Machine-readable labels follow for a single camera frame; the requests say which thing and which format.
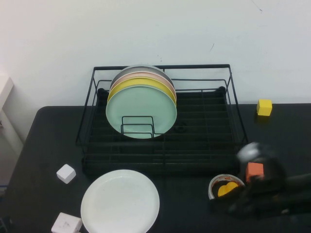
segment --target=white cube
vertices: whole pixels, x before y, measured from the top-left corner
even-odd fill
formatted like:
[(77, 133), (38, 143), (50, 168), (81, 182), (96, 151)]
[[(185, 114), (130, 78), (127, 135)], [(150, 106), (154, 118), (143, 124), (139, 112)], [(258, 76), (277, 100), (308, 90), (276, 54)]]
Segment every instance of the white cube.
[(55, 221), (53, 233), (76, 233), (82, 226), (82, 220), (79, 217), (74, 217), (64, 213), (60, 213)]
[(65, 164), (57, 171), (56, 174), (61, 181), (69, 183), (76, 176), (76, 171), (68, 164)]

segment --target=black wire dish rack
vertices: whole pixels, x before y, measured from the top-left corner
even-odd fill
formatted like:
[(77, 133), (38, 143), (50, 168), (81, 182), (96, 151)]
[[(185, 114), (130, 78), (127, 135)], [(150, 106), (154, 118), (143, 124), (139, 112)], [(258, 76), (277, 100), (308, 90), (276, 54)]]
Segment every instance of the black wire dish rack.
[(83, 151), (85, 174), (102, 175), (116, 169), (148, 174), (237, 174), (236, 153), (247, 143), (247, 136), (230, 65), (156, 67), (174, 83), (177, 119), (168, 132), (157, 137), (151, 124), (150, 139), (125, 136), (125, 124), (120, 125), (119, 133), (107, 121), (111, 80), (126, 67), (94, 67), (76, 138)]

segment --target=plate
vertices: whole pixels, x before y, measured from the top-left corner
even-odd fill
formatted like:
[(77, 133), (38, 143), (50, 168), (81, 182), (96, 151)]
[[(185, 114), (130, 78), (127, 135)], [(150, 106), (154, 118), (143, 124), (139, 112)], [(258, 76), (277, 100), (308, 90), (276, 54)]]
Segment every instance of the plate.
[(119, 92), (122, 89), (127, 88), (129, 86), (133, 86), (133, 85), (153, 86), (153, 87), (157, 88), (158, 90), (161, 90), (162, 92), (166, 93), (174, 101), (174, 103), (176, 105), (176, 98), (175, 98), (173, 92), (163, 83), (161, 83), (157, 80), (148, 78), (148, 77), (136, 77), (136, 78), (125, 80), (125, 81), (119, 83), (118, 85), (116, 85), (114, 88), (112, 88), (110, 90), (107, 101), (109, 102), (111, 97), (113, 97), (113, 95), (116, 94), (117, 92)]
[(134, 124), (123, 125), (124, 135), (145, 139), (151, 138), (153, 132), (156, 133), (154, 137), (157, 137), (160, 136), (158, 133), (168, 131), (176, 121), (177, 109), (165, 92), (140, 84), (115, 93), (107, 104), (106, 117), (110, 125), (120, 133), (123, 117), (123, 124)]
[(87, 189), (81, 218), (89, 233), (146, 233), (159, 208), (159, 194), (149, 178), (132, 170), (116, 170)]
[(157, 80), (157, 81), (163, 83), (172, 91), (172, 93), (176, 99), (177, 96), (176, 96), (176, 91), (175, 91), (174, 86), (169, 81), (167, 81), (165, 78), (163, 78), (161, 75), (151, 73), (151, 72), (133, 72), (133, 73), (123, 75), (122, 77), (118, 78), (118, 80), (115, 81), (115, 83), (111, 86), (110, 89), (113, 89), (116, 85), (118, 85), (119, 83), (121, 83), (125, 80), (134, 79), (134, 78), (138, 78), (138, 77), (148, 77), (150, 79)]
[(172, 80), (170, 79), (170, 77), (167, 76), (167, 74), (163, 72), (161, 69), (157, 67), (149, 66), (149, 65), (134, 65), (134, 66), (129, 66), (121, 70), (120, 73), (117, 74), (116, 77), (111, 81), (110, 88), (115, 83), (115, 81), (118, 80), (120, 77), (126, 74), (129, 74), (129, 73), (133, 73), (133, 72), (150, 72), (150, 73), (158, 74), (162, 76), (164, 79), (166, 79), (167, 81), (169, 81), (174, 87), (174, 84)]

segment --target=gray plate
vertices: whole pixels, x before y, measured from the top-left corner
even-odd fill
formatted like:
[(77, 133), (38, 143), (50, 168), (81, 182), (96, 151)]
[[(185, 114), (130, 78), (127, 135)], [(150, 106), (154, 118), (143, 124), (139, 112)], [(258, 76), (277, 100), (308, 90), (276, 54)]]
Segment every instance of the gray plate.
[(148, 66), (148, 65), (135, 65), (135, 66), (129, 66), (129, 67), (121, 70), (120, 73), (117, 74), (115, 76), (115, 78), (112, 80), (110, 88), (119, 78), (121, 78), (122, 76), (124, 76), (126, 74), (130, 74), (130, 73), (134, 73), (134, 72), (150, 72), (150, 73), (158, 74), (158, 75), (162, 76), (163, 78), (165, 78), (167, 81), (169, 81), (174, 86), (171, 79), (162, 70), (160, 70), (156, 67), (153, 67), (153, 66)]

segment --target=yellow object in bowl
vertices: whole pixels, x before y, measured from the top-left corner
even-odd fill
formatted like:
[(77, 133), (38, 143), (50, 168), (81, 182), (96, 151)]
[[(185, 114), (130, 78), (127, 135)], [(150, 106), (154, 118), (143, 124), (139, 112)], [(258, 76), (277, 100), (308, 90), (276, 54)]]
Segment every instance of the yellow object in bowl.
[(228, 192), (230, 192), (232, 189), (238, 187), (238, 184), (235, 182), (229, 182), (226, 185), (221, 186), (218, 189), (218, 197), (221, 197), (225, 194), (227, 194)]

